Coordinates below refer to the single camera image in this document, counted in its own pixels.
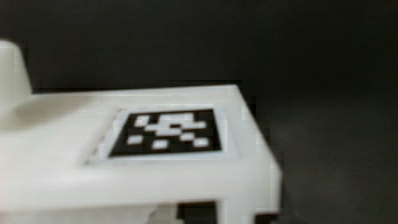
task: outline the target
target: black background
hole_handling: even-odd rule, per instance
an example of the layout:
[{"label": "black background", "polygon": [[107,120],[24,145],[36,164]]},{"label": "black background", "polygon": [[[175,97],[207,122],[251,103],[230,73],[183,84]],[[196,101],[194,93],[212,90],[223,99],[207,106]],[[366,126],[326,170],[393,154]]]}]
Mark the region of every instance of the black background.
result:
[{"label": "black background", "polygon": [[36,92],[239,83],[283,223],[398,220],[398,1],[0,0]]}]

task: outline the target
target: white object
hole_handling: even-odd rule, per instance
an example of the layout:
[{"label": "white object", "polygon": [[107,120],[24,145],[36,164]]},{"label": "white object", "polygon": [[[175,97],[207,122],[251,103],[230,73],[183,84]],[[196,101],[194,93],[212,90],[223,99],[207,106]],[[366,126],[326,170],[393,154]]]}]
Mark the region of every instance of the white object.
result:
[{"label": "white object", "polygon": [[159,149],[167,149],[169,147],[169,141],[167,140],[157,140],[153,142],[153,149],[159,150]]},{"label": "white object", "polygon": [[[0,220],[15,217],[13,224],[25,224],[25,213],[68,215],[80,209],[210,200],[219,224],[253,224],[258,213],[278,213],[281,170],[237,86],[29,96],[20,51],[6,42],[0,46],[0,120],[8,113],[16,117],[0,124]],[[223,151],[109,158],[132,111],[210,107]],[[150,220],[151,211],[137,220]]]}]

